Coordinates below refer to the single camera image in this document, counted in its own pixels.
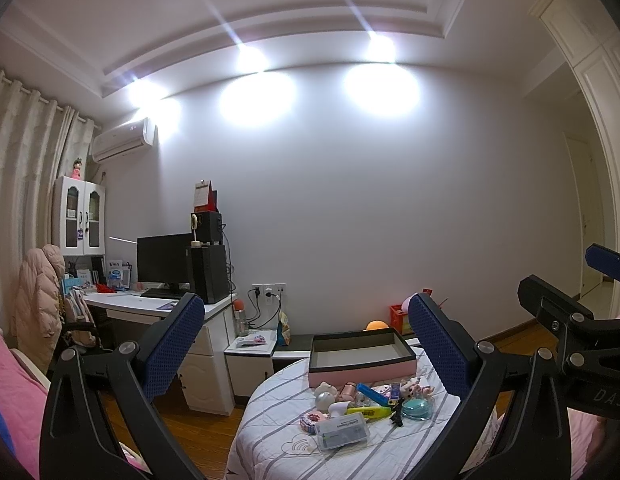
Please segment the teal round case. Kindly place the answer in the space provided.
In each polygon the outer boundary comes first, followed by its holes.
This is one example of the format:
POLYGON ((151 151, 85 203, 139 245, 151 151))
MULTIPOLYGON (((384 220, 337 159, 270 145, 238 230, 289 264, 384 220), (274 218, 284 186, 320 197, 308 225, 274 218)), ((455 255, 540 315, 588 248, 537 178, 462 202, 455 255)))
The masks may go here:
POLYGON ((417 396, 416 398, 410 398, 404 400, 401 407, 401 416, 419 420, 429 420, 432 418, 432 401, 424 396, 417 396))

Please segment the pale-haired doll figure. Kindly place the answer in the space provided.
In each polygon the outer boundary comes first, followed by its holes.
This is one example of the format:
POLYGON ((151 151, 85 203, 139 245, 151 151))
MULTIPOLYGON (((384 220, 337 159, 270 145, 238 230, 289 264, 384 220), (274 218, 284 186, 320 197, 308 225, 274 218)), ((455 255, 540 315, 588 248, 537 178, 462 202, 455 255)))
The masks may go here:
POLYGON ((430 385, 421 385, 421 378, 412 377, 400 384, 400 396, 402 400, 429 399, 435 388, 430 385))

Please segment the black hair clip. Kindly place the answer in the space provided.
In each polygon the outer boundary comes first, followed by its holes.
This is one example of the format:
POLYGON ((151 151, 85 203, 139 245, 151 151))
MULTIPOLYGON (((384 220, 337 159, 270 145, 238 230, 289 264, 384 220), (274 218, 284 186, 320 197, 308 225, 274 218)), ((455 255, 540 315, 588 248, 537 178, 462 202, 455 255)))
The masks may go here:
POLYGON ((389 419, 391 420, 392 424, 395 427, 402 427, 403 426, 403 420, 402 420, 402 406, 403 406, 403 398, 400 398, 398 401, 396 401, 394 404, 391 404, 390 408, 391 408, 391 415, 389 417, 389 419))

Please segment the blue highlighter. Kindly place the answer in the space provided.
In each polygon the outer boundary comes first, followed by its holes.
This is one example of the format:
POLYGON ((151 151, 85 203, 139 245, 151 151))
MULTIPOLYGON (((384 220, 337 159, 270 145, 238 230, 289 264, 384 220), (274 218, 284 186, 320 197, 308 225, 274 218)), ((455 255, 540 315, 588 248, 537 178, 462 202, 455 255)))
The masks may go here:
POLYGON ((357 392, 361 393, 362 396, 365 396, 368 400, 375 402, 376 400, 376 392, 373 390, 373 386, 368 386, 359 382, 357 384, 357 392))

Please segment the yellow highlighter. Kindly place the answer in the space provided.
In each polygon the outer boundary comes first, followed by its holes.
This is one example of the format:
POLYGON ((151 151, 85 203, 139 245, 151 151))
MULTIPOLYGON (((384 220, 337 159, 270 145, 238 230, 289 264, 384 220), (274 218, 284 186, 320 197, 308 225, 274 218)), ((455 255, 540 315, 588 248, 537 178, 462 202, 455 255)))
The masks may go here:
POLYGON ((361 414, 364 419, 376 420, 390 417, 392 415, 392 408, 390 406, 354 406, 353 408, 347 408, 346 414, 361 414))

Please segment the rose gold cup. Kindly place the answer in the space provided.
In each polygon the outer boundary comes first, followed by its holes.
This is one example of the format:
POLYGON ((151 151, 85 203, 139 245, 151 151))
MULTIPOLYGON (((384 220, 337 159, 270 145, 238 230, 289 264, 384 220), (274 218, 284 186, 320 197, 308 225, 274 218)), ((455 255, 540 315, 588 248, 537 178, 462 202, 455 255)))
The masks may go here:
POLYGON ((357 384, 355 382, 347 382, 337 396, 338 402, 353 402, 357 399, 357 384))

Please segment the white plug night light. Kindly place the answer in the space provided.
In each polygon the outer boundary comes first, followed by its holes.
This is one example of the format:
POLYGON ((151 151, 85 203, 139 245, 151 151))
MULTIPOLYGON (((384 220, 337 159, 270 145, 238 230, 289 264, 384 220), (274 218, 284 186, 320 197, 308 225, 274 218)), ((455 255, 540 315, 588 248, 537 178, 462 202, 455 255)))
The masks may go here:
POLYGON ((329 418, 339 418, 347 414, 347 410, 349 408, 348 401, 342 402, 334 402, 332 403, 327 410, 327 414, 329 418))

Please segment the silver white astronaut figure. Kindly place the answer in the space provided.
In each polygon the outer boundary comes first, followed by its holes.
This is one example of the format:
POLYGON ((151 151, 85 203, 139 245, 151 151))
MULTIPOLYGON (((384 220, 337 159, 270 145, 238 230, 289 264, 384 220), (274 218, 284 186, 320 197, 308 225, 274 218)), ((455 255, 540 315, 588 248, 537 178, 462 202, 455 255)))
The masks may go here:
POLYGON ((314 402, 319 412, 327 413, 332 404, 337 401, 339 391, 327 382, 321 382, 314 389, 314 402))

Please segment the pink block cat toy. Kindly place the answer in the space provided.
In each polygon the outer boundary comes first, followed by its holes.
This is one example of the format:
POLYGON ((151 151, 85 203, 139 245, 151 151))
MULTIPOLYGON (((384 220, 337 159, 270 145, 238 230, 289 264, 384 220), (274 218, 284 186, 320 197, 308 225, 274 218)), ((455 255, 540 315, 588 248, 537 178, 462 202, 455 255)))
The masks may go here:
POLYGON ((306 434, 314 436, 316 434, 316 426, 318 426, 320 422, 324 422, 324 420, 327 420, 325 414, 318 411, 311 411, 300 416, 299 427, 306 434))

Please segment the pink bedding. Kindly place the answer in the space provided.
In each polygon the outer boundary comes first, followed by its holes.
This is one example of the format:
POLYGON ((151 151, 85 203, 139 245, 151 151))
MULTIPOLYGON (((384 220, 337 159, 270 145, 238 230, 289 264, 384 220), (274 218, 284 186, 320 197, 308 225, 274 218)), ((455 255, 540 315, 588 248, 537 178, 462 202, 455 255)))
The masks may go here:
POLYGON ((147 479, 71 374, 46 388, 0 333, 0 479, 147 479))

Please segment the pink jacket on chair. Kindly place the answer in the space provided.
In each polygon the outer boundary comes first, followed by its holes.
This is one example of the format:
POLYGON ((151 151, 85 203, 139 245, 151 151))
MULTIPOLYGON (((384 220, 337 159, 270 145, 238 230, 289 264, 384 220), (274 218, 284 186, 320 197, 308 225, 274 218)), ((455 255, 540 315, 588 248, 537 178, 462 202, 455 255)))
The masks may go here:
POLYGON ((60 330, 60 279, 65 261, 60 248, 29 249, 19 269, 13 328, 17 347, 42 372, 51 364, 60 330))

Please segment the red toy crate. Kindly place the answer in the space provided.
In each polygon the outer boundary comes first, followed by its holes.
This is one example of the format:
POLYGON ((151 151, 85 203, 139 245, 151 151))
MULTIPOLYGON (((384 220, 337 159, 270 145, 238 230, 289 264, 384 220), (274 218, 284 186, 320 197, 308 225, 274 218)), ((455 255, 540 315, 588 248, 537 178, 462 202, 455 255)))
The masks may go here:
POLYGON ((401 304, 393 304, 389 307, 389 326, 403 336, 413 333, 408 314, 402 310, 401 304))

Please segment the pink box with black rim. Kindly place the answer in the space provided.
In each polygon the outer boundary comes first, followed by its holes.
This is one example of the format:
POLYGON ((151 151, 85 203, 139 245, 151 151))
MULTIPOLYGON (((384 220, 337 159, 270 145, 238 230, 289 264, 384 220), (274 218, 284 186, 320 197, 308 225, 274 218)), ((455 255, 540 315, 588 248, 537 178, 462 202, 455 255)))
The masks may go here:
POLYGON ((340 388, 347 382, 372 384, 413 376, 417 356, 394 328, 314 336, 308 384, 326 382, 340 388))

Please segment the black computer tower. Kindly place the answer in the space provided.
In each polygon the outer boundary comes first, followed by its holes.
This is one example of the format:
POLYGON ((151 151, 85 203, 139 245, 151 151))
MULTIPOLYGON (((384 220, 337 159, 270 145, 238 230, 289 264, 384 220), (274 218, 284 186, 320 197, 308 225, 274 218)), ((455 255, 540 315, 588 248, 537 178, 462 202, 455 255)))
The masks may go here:
POLYGON ((189 247, 186 263, 190 289, 204 304, 215 304, 229 295, 228 266, 222 244, 189 247))

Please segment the red desk calendar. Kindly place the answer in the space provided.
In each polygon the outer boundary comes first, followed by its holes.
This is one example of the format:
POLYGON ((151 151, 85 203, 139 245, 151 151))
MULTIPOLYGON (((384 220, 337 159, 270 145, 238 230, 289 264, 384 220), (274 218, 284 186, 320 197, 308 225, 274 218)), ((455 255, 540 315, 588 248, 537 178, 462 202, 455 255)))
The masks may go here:
POLYGON ((205 211, 218 211, 217 192, 211 180, 200 180, 194 186, 193 211, 198 214, 205 211))

